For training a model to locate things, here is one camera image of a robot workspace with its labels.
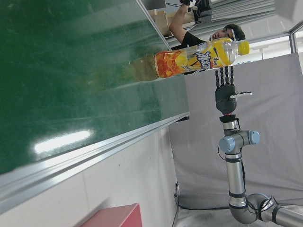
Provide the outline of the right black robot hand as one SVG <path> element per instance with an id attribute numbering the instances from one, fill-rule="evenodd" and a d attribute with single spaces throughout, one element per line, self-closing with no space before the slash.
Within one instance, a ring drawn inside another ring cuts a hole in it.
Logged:
<path id="1" fill-rule="evenodd" d="M 215 102 L 216 108 L 223 114 L 231 114 L 237 107 L 236 99 L 243 96 L 250 96 L 252 92 L 236 92 L 234 84 L 234 67 L 226 66 L 220 68 L 220 71 L 215 71 L 216 90 Z"/>

